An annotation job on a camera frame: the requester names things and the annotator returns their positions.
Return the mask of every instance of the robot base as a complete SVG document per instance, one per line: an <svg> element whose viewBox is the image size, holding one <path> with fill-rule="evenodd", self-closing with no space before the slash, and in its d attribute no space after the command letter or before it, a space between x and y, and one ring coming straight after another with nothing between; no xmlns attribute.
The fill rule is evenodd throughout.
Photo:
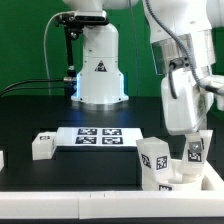
<svg viewBox="0 0 224 224"><path fill-rule="evenodd" d="M79 107L85 110L92 110L92 111L109 111L109 110L117 110L117 109L127 107L128 100L121 101L118 103L113 103L113 104L90 104L90 103L84 103L81 101L72 100L72 106Z"/></svg>

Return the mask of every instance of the small white object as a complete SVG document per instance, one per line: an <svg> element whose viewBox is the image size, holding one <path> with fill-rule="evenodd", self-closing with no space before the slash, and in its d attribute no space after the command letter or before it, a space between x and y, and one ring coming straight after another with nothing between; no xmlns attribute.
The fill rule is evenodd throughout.
<svg viewBox="0 0 224 224"><path fill-rule="evenodd" d="M201 175L203 173L211 143L212 133L212 130L199 131L200 138L203 139L203 149L202 152L199 153L190 151L189 139L194 141L194 137L190 138L190 135L188 136L180 165L180 173L187 175Z"/></svg>
<svg viewBox="0 0 224 224"><path fill-rule="evenodd" d="M39 133L32 143L33 160L51 159L56 149L56 132Z"/></svg>
<svg viewBox="0 0 224 224"><path fill-rule="evenodd" d="M168 180L173 177L173 168L166 142L152 137L136 141L142 175L155 181Z"/></svg>
<svg viewBox="0 0 224 224"><path fill-rule="evenodd" d="M0 171L4 167L4 157L3 157L3 151L0 151Z"/></svg>
<svg viewBox="0 0 224 224"><path fill-rule="evenodd" d="M203 175L183 174L182 183L192 183L198 180L198 178L204 177Z"/></svg>

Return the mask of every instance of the white platform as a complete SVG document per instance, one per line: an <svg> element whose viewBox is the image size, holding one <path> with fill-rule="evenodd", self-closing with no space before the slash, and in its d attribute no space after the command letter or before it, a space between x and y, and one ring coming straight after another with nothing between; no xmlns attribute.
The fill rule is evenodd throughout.
<svg viewBox="0 0 224 224"><path fill-rule="evenodd" d="M33 160L52 159L57 146L136 147L136 140L142 138L139 128L61 127L57 132L39 133L32 143L32 156Z"/></svg>
<svg viewBox="0 0 224 224"><path fill-rule="evenodd" d="M208 163L203 189L201 192L1 192L0 219L224 216L224 182Z"/></svg>

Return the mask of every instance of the black cable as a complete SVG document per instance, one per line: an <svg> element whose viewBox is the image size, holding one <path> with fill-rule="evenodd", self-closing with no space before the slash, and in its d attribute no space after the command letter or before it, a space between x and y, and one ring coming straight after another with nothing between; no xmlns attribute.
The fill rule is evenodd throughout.
<svg viewBox="0 0 224 224"><path fill-rule="evenodd" d="M174 81L173 81L173 70L174 70L175 66L174 64L171 64L169 67L169 74L168 74L168 80L169 80L169 85L170 85L170 92L171 95L173 97L173 99L177 99L177 93L175 90L175 86L174 86Z"/></svg>
<svg viewBox="0 0 224 224"><path fill-rule="evenodd" d="M3 90L0 92L0 97L5 95L6 93L12 92L12 91L17 91L17 90L49 90L49 87L20 87L20 88L12 88L8 90ZM57 87L50 87L50 89L64 89L62 86L57 86Z"/></svg>
<svg viewBox="0 0 224 224"><path fill-rule="evenodd" d="M64 80L63 79L30 79L30 80L24 80L24 81L20 81L20 82L9 85L3 91L12 89L12 88L14 88L16 86L19 86L19 85L24 85L24 84L28 84L28 83L43 83L43 82L47 82L47 83L50 83L50 82L64 82Z"/></svg>

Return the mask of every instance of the cable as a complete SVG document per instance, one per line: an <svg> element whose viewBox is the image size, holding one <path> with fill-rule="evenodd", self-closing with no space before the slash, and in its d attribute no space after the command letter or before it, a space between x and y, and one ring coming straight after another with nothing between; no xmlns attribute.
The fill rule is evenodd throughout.
<svg viewBox="0 0 224 224"><path fill-rule="evenodd" d="M129 8L131 12L131 24L132 24L132 29L134 33L134 43L135 43L135 61L136 61L136 82L137 82L137 96L140 94L140 63L139 63L139 48L138 48L138 40L137 40L137 32L136 32L136 26L135 26L135 18L134 18L134 13L133 13L133 8L131 4L131 0L129 0Z"/></svg>
<svg viewBox="0 0 224 224"><path fill-rule="evenodd" d="M180 49L182 49L185 54L187 55L189 66L193 75L194 80L196 81L197 85L201 87L202 89L205 89L207 91L213 92L213 93L218 93L220 95L224 95L224 91L215 88L213 86L208 86L206 84L203 84L201 80L199 79L196 69L193 63L193 58L190 53L190 51L187 49L187 47L184 45L184 43L181 41L181 39L172 31L170 30L160 19L155 15L154 11L152 10L152 6L149 0L145 0L147 10L149 11L150 15L154 18L154 20L177 42L179 45Z"/></svg>
<svg viewBox="0 0 224 224"><path fill-rule="evenodd" d="M50 87L51 89L64 89L64 87ZM8 90L3 90L2 92L0 92L0 98L5 95L6 93L12 92L12 91L17 91L17 90L40 90L40 89L49 89L49 87L20 87L20 88L12 88L12 89L8 89Z"/></svg>
<svg viewBox="0 0 224 224"><path fill-rule="evenodd" d="M53 15L50 20L48 21L47 23L47 26L45 28L45 31L44 31L44 41L43 41L43 46L44 46L44 60L45 60L45 67L46 67L46 73L47 73L47 78L48 79L51 79L51 76L50 76L50 71L49 71L49 65L48 65L48 57L47 57L47 47L46 47L46 42L47 42L47 34L48 34L48 31L49 31L49 28L50 28L50 25L52 23L52 21L57 17L57 16L60 16L60 15L63 15L63 14L70 14L70 13L74 13L74 11L68 11L68 12L60 12L60 13L57 13L55 15Z"/></svg>
<svg viewBox="0 0 224 224"><path fill-rule="evenodd" d="M48 82L48 83L51 82L52 83L52 82L63 82L63 81L64 81L63 79L31 79L31 80L20 81L20 82L14 83L12 85L9 85L3 91L12 89L19 85L28 84L28 83L43 83L43 82Z"/></svg>
<svg viewBox="0 0 224 224"><path fill-rule="evenodd" d="M171 95L172 95L173 99L176 100L177 99L177 93L176 93L174 82L173 82L173 70L174 70L174 68L175 68L174 64L171 64L170 67L169 67L168 80L169 80Z"/></svg>

